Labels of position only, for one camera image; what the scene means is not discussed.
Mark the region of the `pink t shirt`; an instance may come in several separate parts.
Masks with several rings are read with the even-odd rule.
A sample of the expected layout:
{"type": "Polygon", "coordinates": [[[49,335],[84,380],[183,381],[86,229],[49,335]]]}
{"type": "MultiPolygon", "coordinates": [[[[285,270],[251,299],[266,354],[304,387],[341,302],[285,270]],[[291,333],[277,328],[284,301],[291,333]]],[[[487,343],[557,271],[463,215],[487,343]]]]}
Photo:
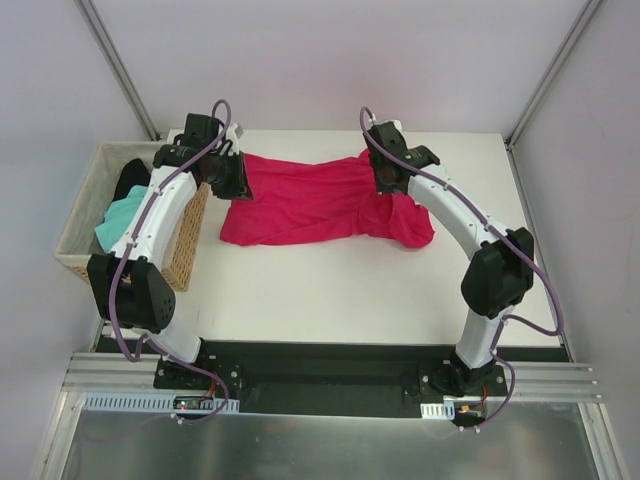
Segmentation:
{"type": "Polygon", "coordinates": [[[234,200],[219,238],[238,246],[288,246],[367,235],[421,249],[435,237],[428,210],[380,194],[368,152],[319,164],[245,156],[251,200],[234,200]]]}

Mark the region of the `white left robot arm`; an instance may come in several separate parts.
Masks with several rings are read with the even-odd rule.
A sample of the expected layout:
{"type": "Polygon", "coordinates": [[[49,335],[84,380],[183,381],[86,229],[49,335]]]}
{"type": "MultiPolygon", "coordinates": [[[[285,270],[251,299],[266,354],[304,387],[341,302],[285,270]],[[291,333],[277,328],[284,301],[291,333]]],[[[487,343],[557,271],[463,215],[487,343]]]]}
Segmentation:
{"type": "Polygon", "coordinates": [[[98,311],[111,323],[125,356],[138,359],[122,335],[132,330],[177,362],[177,377],[191,389],[209,382],[212,367],[199,356],[201,338],[175,318],[176,296],[162,263],[178,221],[201,186],[219,199],[252,199],[241,135],[241,126],[229,119],[188,115],[183,132],[154,154],[147,191],[123,235],[87,265],[98,311]]]}

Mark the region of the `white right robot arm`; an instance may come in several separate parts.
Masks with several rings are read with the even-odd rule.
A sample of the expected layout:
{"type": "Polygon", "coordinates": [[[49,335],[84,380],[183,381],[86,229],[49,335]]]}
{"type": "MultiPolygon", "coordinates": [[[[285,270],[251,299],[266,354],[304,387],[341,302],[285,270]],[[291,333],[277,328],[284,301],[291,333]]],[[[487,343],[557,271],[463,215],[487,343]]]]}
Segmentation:
{"type": "Polygon", "coordinates": [[[377,191],[425,207],[468,259],[461,281],[467,316],[451,360],[450,382],[457,392],[473,394],[495,362],[503,322],[533,286],[533,237],[526,228],[511,229],[478,207],[434,152],[407,145],[396,121],[361,129],[377,191]]]}

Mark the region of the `black t shirt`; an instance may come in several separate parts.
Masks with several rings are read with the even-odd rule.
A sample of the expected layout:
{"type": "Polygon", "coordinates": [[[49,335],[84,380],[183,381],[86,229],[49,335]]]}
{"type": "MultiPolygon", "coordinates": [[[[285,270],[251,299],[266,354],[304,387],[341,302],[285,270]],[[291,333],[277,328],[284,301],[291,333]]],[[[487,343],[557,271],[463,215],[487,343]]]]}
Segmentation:
{"type": "Polygon", "coordinates": [[[148,186],[150,179],[150,172],[140,158],[130,160],[122,168],[112,201],[126,198],[133,187],[148,186]]]}

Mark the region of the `teal t shirt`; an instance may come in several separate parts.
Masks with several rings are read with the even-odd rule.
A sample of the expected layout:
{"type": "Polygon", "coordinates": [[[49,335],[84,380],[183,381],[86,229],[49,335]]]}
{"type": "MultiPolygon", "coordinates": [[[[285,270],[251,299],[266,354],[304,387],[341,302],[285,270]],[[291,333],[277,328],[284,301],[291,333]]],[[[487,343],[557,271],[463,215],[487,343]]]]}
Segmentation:
{"type": "Polygon", "coordinates": [[[147,192],[146,186],[136,185],[120,200],[111,203],[101,224],[94,232],[102,250],[108,253],[125,234],[147,192]]]}

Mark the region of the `wicker laundry basket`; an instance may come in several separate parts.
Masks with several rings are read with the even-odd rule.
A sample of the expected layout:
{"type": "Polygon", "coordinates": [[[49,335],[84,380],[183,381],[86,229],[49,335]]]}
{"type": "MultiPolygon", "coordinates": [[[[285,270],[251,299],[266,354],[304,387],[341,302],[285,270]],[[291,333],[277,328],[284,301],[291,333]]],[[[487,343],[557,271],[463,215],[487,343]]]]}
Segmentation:
{"type": "MultiPolygon", "coordinates": [[[[55,249],[55,258],[83,280],[90,256],[102,251],[95,227],[111,205],[121,171],[138,158],[150,169],[158,142],[107,142],[98,147],[69,219],[55,249]]],[[[179,217],[165,251],[161,273],[177,292],[189,288],[209,188],[201,185],[179,217]]]]}

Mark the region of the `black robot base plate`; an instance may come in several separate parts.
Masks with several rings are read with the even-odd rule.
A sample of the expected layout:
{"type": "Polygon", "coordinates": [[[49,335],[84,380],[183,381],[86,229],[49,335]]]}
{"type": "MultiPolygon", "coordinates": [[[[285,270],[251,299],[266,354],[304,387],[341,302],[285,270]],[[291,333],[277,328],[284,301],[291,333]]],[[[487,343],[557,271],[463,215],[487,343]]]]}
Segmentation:
{"type": "Polygon", "coordinates": [[[256,414],[417,418],[445,399],[504,399],[496,361],[469,370],[447,345],[204,341],[194,369],[160,360],[153,386],[214,390],[256,414]]]}

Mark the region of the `left aluminium frame post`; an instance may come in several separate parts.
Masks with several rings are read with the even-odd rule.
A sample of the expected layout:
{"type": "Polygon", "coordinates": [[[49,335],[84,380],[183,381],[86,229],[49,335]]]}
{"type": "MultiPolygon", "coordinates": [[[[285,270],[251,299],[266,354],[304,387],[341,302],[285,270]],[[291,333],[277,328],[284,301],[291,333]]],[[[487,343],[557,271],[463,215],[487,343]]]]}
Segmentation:
{"type": "Polygon", "coordinates": [[[74,4],[85,21],[140,127],[150,140],[159,140],[161,138],[160,132],[153,122],[95,2],[92,0],[75,0],[74,4]]]}

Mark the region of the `aluminium frame post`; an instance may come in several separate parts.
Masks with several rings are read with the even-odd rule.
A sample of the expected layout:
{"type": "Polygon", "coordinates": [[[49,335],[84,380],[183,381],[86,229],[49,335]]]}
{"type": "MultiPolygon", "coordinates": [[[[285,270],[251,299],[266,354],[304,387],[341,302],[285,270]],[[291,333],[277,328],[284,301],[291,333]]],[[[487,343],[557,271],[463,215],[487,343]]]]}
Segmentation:
{"type": "Polygon", "coordinates": [[[508,152],[514,149],[529,124],[533,121],[536,113],[551,92],[555,81],[564,70],[574,51],[606,3],[606,0],[588,0],[585,1],[580,8],[576,18],[536,84],[516,123],[510,130],[510,133],[505,137],[505,147],[508,152]]]}
{"type": "Polygon", "coordinates": [[[161,138],[160,132],[153,122],[95,2],[92,0],[75,0],[74,4],[85,21],[140,127],[150,140],[159,140],[161,138]]]}

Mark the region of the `right aluminium frame post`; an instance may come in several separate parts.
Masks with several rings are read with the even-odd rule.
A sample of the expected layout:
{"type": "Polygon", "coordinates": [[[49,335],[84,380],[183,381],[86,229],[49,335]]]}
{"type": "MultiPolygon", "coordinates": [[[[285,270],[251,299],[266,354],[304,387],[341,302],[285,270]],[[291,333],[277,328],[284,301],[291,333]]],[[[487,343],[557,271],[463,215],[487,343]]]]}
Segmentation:
{"type": "Polygon", "coordinates": [[[536,84],[516,123],[510,130],[510,133],[505,137],[505,147],[508,152],[514,149],[529,124],[533,121],[536,113],[551,92],[555,81],[564,70],[574,51],[606,3],[606,0],[588,0],[585,1],[580,8],[576,18],[536,84]]]}

